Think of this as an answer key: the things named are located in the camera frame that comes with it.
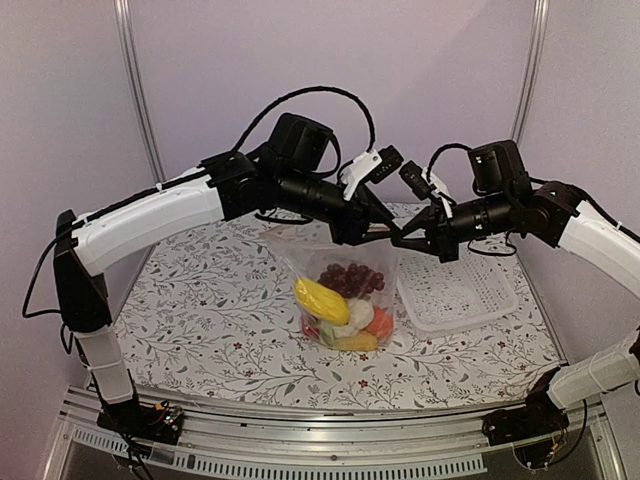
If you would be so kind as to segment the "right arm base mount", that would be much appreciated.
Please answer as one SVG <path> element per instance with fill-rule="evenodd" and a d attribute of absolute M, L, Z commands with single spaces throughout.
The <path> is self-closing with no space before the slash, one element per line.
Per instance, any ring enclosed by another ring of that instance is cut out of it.
<path fill-rule="evenodd" d="M 516 459 L 528 469 L 548 467 L 565 440 L 569 420 L 547 395 L 548 386 L 538 382 L 527 395 L 525 404 L 514 409 L 498 409 L 482 418 L 482 433 L 491 446 L 514 443 L 538 436 L 559 433 L 558 440 L 517 447 Z"/>

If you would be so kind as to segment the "clear zip top bag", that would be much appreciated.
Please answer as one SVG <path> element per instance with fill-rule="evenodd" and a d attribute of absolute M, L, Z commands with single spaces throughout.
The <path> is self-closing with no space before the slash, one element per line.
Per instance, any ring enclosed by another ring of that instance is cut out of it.
<path fill-rule="evenodd" d="M 319 222 L 274 227 L 261 239 L 293 274 L 305 336 L 339 351 L 369 352 L 388 343 L 399 264 L 388 239 L 338 245 Z"/>

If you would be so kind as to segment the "white plastic basket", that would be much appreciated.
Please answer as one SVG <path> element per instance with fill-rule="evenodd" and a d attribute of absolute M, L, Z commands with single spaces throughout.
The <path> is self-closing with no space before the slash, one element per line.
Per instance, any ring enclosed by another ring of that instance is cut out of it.
<path fill-rule="evenodd" d="M 402 253 L 397 291 L 412 325 L 432 336 L 480 328 L 518 308 L 498 260 L 467 252 L 450 263 Z"/>

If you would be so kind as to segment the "orange pumpkin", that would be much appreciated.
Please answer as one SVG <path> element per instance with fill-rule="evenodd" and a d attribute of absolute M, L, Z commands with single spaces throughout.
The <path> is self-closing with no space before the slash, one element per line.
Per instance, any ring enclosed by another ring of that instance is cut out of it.
<path fill-rule="evenodd" d="M 385 310 L 375 307 L 374 318 L 366 327 L 366 331 L 381 341 L 390 336 L 393 326 L 393 316 L 388 314 Z"/>

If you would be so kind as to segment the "red bell pepper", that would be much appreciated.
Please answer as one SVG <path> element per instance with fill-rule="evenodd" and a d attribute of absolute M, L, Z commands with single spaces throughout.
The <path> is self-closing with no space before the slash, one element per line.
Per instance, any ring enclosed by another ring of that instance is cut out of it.
<path fill-rule="evenodd" d="M 320 335 L 319 335 L 319 330 L 313 326 L 310 326 L 309 324 L 303 322 L 301 324 L 301 330 L 302 333 L 312 339 L 312 340 L 319 340 L 320 339 Z"/>

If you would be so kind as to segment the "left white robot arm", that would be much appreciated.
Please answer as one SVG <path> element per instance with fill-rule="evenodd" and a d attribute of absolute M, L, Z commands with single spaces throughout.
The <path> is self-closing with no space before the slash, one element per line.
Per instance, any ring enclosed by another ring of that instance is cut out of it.
<path fill-rule="evenodd" d="M 334 242 L 361 245 L 396 230 L 391 213 L 371 192 L 402 164 L 393 147 L 368 145 L 329 170 L 319 165 L 337 148 L 326 126 L 282 115 L 269 139 L 249 152 L 239 146 L 202 160 L 180 176 L 98 211 L 61 213 L 43 251 L 53 262 L 56 313 L 84 354 L 111 419 L 128 434 L 148 426 L 134 382 L 112 329 L 105 271 L 121 259 L 168 237 L 251 213 L 282 209 L 329 226 Z"/>

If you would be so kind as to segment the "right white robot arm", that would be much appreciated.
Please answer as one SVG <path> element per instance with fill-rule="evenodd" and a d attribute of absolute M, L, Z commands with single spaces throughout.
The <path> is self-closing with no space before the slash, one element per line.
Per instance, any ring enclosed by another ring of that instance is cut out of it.
<path fill-rule="evenodd" d="M 586 191 L 527 172 L 517 144 L 501 140 L 467 148 L 475 200 L 449 204 L 437 194 L 432 169 L 408 162 L 402 180 L 430 204 L 395 234 L 395 246 L 455 261 L 459 246 L 493 234 L 532 235 L 590 263 L 633 295 L 639 293 L 639 237 L 615 221 Z M 537 436 L 556 412 L 639 378 L 639 333 L 574 365 L 545 373 L 526 397 L 517 427 Z"/>

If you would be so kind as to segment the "dark red grape bunch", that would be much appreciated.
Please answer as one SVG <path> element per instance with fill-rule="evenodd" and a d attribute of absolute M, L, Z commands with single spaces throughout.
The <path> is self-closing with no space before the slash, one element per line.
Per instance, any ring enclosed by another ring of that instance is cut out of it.
<path fill-rule="evenodd" d="M 385 289 L 385 275 L 365 264 L 329 264 L 318 282 L 342 295 L 345 299 L 364 298 Z"/>

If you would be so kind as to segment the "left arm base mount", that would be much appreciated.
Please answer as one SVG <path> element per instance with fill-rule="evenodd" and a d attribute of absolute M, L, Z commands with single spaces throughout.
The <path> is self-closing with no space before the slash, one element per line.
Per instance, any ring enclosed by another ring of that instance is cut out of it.
<path fill-rule="evenodd" d="M 155 406 L 142 404 L 131 374 L 127 375 L 131 396 L 122 402 L 108 403 L 101 392 L 102 384 L 91 374 L 101 403 L 97 426 L 121 434 L 127 439 L 177 445 L 184 424 L 184 410 L 178 405 L 171 405 L 168 400 Z"/>

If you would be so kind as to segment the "yellow mango front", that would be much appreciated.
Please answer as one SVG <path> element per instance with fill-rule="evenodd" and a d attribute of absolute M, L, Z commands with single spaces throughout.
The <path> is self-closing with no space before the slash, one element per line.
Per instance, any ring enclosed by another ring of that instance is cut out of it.
<path fill-rule="evenodd" d="M 293 289 L 298 304 L 312 316 L 337 326 L 348 323 L 349 306 L 336 291 L 305 277 L 297 278 Z"/>

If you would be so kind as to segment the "white cauliflower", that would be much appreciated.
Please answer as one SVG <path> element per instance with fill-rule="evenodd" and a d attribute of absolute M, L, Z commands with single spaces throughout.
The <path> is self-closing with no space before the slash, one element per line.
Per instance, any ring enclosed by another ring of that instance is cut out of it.
<path fill-rule="evenodd" d="M 334 345 L 337 340 L 354 338 L 374 320 L 375 311 L 371 301 L 353 298 L 347 301 L 347 305 L 349 317 L 345 325 L 339 326 L 325 320 L 320 321 L 319 336 L 325 345 Z"/>

